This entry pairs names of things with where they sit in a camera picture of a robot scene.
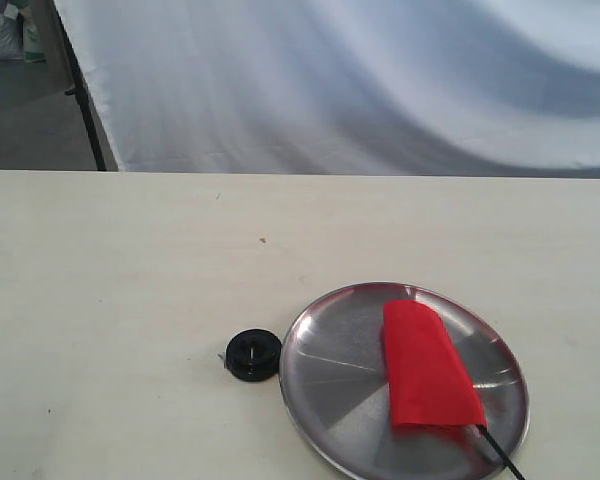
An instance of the black stand pole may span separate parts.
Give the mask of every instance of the black stand pole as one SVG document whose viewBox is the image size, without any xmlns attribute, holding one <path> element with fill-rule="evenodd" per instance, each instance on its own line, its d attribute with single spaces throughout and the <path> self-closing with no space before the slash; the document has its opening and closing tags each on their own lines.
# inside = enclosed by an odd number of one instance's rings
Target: black stand pole
<svg viewBox="0 0 600 480">
<path fill-rule="evenodd" d="M 84 80 L 82 79 L 82 72 L 78 65 L 78 59 L 73 51 L 67 32 L 60 21 L 60 31 L 62 33 L 62 40 L 64 47 L 67 52 L 67 59 L 69 60 L 69 70 L 71 70 L 71 77 L 73 78 L 73 88 L 70 88 L 65 95 L 75 95 L 76 102 L 80 107 L 80 113 L 82 113 L 82 120 L 84 127 L 87 130 L 87 136 L 89 137 L 89 143 L 91 144 L 91 151 L 93 152 L 93 158 L 96 161 L 96 169 L 99 172 L 106 172 L 107 166 L 104 163 L 104 157 L 102 155 L 102 147 L 100 146 L 100 140 L 98 140 L 98 132 L 96 131 L 96 124 L 93 121 L 93 115 L 91 114 L 91 107 L 89 106 L 89 94 L 84 86 Z"/>
</svg>

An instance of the plate rim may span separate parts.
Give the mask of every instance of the plate rim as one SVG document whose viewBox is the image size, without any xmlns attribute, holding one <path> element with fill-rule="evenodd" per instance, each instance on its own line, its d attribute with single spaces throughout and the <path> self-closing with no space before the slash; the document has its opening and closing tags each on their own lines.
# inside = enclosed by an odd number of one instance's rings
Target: plate rim
<svg viewBox="0 0 600 480">
<path fill-rule="evenodd" d="M 524 393 L 524 399 L 525 399 L 525 405 L 526 405 L 526 412 L 525 412 L 525 418 L 524 418 L 524 426 L 522 428 L 522 432 L 520 434 L 520 438 L 518 439 L 518 442 L 516 443 L 516 445 L 513 447 L 513 449 L 509 453 L 509 456 L 515 455 L 515 453 L 519 450 L 519 448 L 524 443 L 524 441 L 527 438 L 527 435 L 529 433 L 529 426 L 530 426 L 530 422 L 531 422 L 531 405 L 530 405 L 529 390 L 528 390 L 526 378 L 524 376 L 522 368 L 520 368 L 520 364 L 518 363 L 517 358 L 515 357 L 515 355 L 513 354 L 513 352 L 511 351 L 511 349 L 509 348 L 509 345 L 507 344 L 507 342 L 504 341 L 504 339 L 500 336 L 500 334 L 498 334 L 498 332 L 496 332 L 495 329 L 493 327 L 491 327 L 491 325 L 489 325 L 487 322 L 485 322 L 482 319 L 482 317 L 480 317 L 479 315 L 475 314 L 472 310 L 466 308 L 464 305 L 456 302 L 455 300 L 447 297 L 446 295 L 442 295 L 442 294 L 436 292 L 435 290 L 430 290 L 428 288 L 420 287 L 420 286 L 413 285 L 413 284 L 410 284 L 410 283 L 401 283 L 401 282 L 388 282 L 388 281 L 361 282 L 361 283 L 353 283 L 353 284 L 349 284 L 349 285 L 345 285 L 343 287 L 337 288 L 335 290 L 332 290 L 330 292 L 325 293 L 324 295 L 321 295 L 320 297 L 318 297 L 317 299 L 315 299 L 311 303 L 309 303 L 307 306 L 305 306 L 302 309 L 302 311 L 295 317 L 295 319 L 293 320 L 293 322 L 289 326 L 289 329 L 287 330 L 287 333 L 285 334 L 284 339 L 282 341 L 282 352 L 280 354 L 280 368 L 279 368 L 279 373 L 278 373 L 278 382 L 280 384 L 280 391 L 282 392 L 282 400 L 284 402 L 285 410 L 287 411 L 287 415 L 291 419 L 291 423 L 293 424 L 295 430 L 298 432 L 298 434 L 300 435 L 300 437 L 306 443 L 308 443 L 311 446 L 311 448 L 316 453 L 318 453 L 318 455 L 320 455 L 320 457 L 322 457 L 324 460 L 326 460 L 330 465 L 332 465 L 334 468 L 336 468 L 339 472 L 345 474 L 346 476 L 348 476 L 349 478 L 352 478 L 353 480 L 369 480 L 368 478 L 360 476 L 357 473 L 350 471 L 345 466 L 339 464 L 335 459 L 333 459 L 329 455 L 327 455 L 314 442 L 314 440 L 309 436 L 309 434 L 305 431 L 305 429 L 300 425 L 300 422 L 298 421 L 298 418 L 291 411 L 291 407 L 290 407 L 290 403 L 289 403 L 289 392 L 286 391 L 286 389 L 285 389 L 285 381 L 284 381 L 285 380 L 285 372 L 284 372 L 284 370 L 285 370 L 284 369 L 284 358 L 285 357 L 284 357 L 284 350 L 287 347 L 287 345 L 289 344 L 289 341 L 290 341 L 289 339 L 291 337 L 291 334 L 292 334 L 292 332 L 293 332 L 294 327 L 296 326 L 296 324 L 312 309 L 312 307 L 314 307 L 315 305 L 319 304 L 320 302 L 326 300 L 327 298 L 332 297 L 334 295 L 337 295 L 337 294 L 341 293 L 344 290 L 351 290 L 351 289 L 355 289 L 356 287 L 369 287 L 369 286 L 393 286 L 393 287 L 401 287 L 401 288 L 405 288 L 405 289 L 414 289 L 415 291 L 421 291 L 421 292 L 425 292 L 425 293 L 428 293 L 428 294 L 431 294 L 431 295 L 435 295 L 435 296 L 437 296 L 439 298 L 442 298 L 443 300 L 446 300 L 446 301 L 454 304 L 455 306 L 461 308 L 465 312 L 469 313 L 471 316 L 473 316 L 478 321 L 480 321 L 490 331 L 491 334 L 495 335 L 498 339 L 500 339 L 500 341 L 502 342 L 502 345 L 506 349 L 505 353 L 511 358 L 511 360 L 513 361 L 515 367 L 517 368 L 518 372 L 520 373 L 520 379 L 522 380 L 522 382 L 521 382 L 522 383 L 522 390 L 523 390 L 523 393 Z M 496 477 L 497 475 L 499 475 L 504 469 L 505 469 L 505 466 L 504 465 L 500 465 L 493 472 L 491 472 L 491 473 L 487 474 L 486 476 L 482 477 L 480 480 L 489 480 L 489 479 L 492 479 L 492 478 Z"/>
</svg>

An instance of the black round object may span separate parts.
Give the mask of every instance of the black round object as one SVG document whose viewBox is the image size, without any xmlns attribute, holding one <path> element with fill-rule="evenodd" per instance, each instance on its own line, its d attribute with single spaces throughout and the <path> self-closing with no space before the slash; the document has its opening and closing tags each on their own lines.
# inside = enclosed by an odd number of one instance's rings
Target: black round object
<svg viewBox="0 0 600 480">
<path fill-rule="evenodd" d="M 234 377 L 261 382 L 278 373 L 282 343 L 267 330 L 245 330 L 227 345 L 225 365 Z"/>
</svg>

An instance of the black wire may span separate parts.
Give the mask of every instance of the black wire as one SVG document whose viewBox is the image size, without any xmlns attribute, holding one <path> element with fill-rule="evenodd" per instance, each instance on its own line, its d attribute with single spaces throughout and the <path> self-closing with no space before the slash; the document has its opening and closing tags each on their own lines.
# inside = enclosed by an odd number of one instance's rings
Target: black wire
<svg viewBox="0 0 600 480">
<path fill-rule="evenodd" d="M 504 450 L 502 450 L 502 448 L 500 448 L 498 442 L 496 442 L 496 440 L 491 436 L 491 434 L 487 430 L 487 427 L 485 427 L 484 425 L 476 425 L 476 427 L 478 427 L 478 430 L 480 430 L 480 433 L 482 433 L 484 438 L 487 439 L 487 442 L 489 442 L 491 448 L 493 448 L 496 451 L 496 453 L 502 460 L 504 466 L 507 467 L 511 471 L 511 473 L 513 473 L 513 476 L 516 477 L 518 480 L 525 480 L 525 478 L 520 473 L 520 470 L 516 468 L 509 456 L 505 453 Z"/>
</svg>

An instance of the white backdrop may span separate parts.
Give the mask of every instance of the white backdrop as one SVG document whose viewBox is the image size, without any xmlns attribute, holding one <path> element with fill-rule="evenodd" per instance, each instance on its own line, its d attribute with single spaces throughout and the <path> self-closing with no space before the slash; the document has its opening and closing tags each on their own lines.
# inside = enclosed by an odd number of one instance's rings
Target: white backdrop
<svg viewBox="0 0 600 480">
<path fill-rule="evenodd" d="M 600 176 L 600 0 L 56 0 L 120 167 Z"/>
</svg>

